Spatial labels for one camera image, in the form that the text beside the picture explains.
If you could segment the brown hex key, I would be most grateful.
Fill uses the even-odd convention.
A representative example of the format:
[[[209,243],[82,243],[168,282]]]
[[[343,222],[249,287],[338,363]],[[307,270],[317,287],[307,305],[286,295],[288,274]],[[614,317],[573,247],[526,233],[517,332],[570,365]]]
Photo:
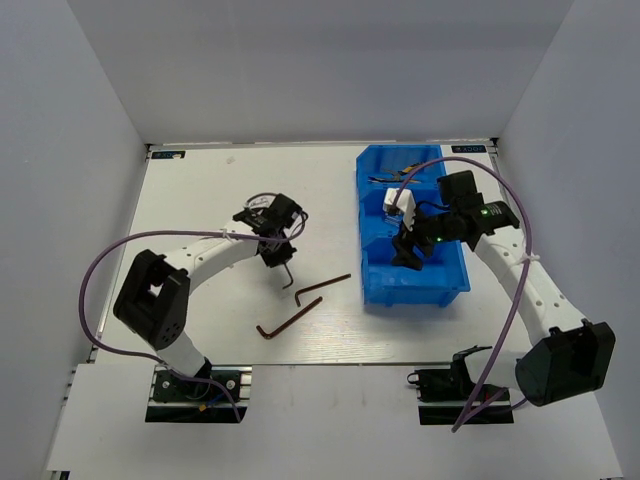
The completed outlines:
[[[308,305],[306,305],[305,307],[303,307],[299,312],[297,312],[296,314],[294,314],[291,318],[289,318],[288,320],[286,320],[284,323],[282,323],[281,325],[279,325],[277,328],[275,328],[274,330],[267,332],[265,331],[260,325],[256,326],[256,331],[261,335],[261,337],[265,340],[271,340],[274,339],[275,337],[279,336],[281,333],[283,333],[286,329],[288,329],[289,327],[291,327],[293,324],[295,324],[297,321],[299,321],[302,317],[304,317],[305,315],[307,315],[310,311],[312,311],[313,309],[315,309],[318,305],[320,305],[323,302],[323,297],[319,296],[318,298],[314,299],[311,303],[309,303]]]
[[[294,278],[293,275],[289,269],[289,266],[287,264],[285,264],[283,266],[285,274],[286,274],[286,282],[284,283],[282,289],[286,290],[288,288],[290,288],[293,284],[294,284]]]
[[[324,287],[327,287],[327,286],[330,286],[330,285],[333,285],[333,284],[336,284],[336,283],[339,283],[339,282],[342,282],[342,281],[345,281],[345,280],[347,280],[347,279],[349,279],[351,277],[352,277],[352,274],[347,273],[347,274],[343,274],[343,275],[340,275],[340,276],[337,276],[337,277],[334,277],[334,278],[330,278],[328,280],[324,280],[322,282],[319,282],[319,283],[316,283],[316,284],[312,284],[312,285],[309,285],[307,287],[303,287],[303,288],[297,290],[295,292],[295,294],[294,294],[294,301],[295,301],[296,306],[297,307],[301,306],[300,297],[302,295],[304,295],[306,293],[309,293],[309,292],[312,292],[312,291],[315,291],[315,290],[318,290],[318,289],[322,289]]]

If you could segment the yellow pliers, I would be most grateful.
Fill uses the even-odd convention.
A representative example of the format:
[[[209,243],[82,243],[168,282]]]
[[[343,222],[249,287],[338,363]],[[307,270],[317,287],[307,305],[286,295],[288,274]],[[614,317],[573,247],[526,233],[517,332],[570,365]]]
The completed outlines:
[[[387,173],[388,175],[401,175],[403,177],[403,179],[405,180],[405,178],[416,167],[417,167],[417,164],[412,164],[412,165],[409,165],[409,166],[404,167],[403,169],[399,169],[399,170],[384,169],[384,172]]]
[[[387,176],[369,176],[368,181],[378,184],[402,184],[404,179],[401,175],[387,175]]]

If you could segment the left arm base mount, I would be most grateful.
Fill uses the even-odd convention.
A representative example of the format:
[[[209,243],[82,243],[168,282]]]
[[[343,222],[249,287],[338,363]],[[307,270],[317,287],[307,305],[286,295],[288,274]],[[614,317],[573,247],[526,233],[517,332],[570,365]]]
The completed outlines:
[[[231,395],[239,417],[223,391],[213,385],[184,382],[165,368],[157,367],[147,402],[146,423],[236,424],[247,412],[252,383],[249,366],[220,367],[211,378]]]

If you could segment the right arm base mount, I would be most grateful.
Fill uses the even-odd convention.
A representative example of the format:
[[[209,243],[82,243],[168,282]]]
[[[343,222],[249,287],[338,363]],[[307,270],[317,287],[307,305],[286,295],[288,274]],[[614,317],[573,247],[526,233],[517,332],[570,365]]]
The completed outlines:
[[[446,368],[417,369],[407,375],[407,383],[416,389],[421,426],[453,426],[467,398],[456,389]],[[508,391],[490,406],[466,422],[466,425],[513,424]]]

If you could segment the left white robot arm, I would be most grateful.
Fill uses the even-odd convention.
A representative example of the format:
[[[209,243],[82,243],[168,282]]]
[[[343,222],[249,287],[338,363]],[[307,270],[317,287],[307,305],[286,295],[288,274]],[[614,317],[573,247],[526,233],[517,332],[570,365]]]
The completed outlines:
[[[265,206],[246,206],[221,230],[168,253],[149,249],[134,257],[113,314],[137,334],[169,369],[177,387],[199,399],[211,387],[211,363],[185,332],[190,295],[204,282],[259,256],[269,268],[287,264],[296,249],[287,231],[306,212],[284,194]]]

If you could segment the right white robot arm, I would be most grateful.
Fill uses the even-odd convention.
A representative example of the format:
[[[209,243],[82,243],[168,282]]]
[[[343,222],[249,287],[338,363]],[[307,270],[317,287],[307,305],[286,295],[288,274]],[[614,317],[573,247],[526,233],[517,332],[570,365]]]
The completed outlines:
[[[475,346],[455,354],[453,390],[472,399],[489,383],[544,406],[600,389],[615,345],[612,328],[571,304],[527,251],[522,218],[503,201],[486,202],[472,172],[440,177],[437,185],[443,206],[436,214],[424,213],[408,189],[386,191],[385,213],[402,218],[392,239],[393,265],[419,270],[436,247],[467,244],[515,305],[531,343],[527,352]]]

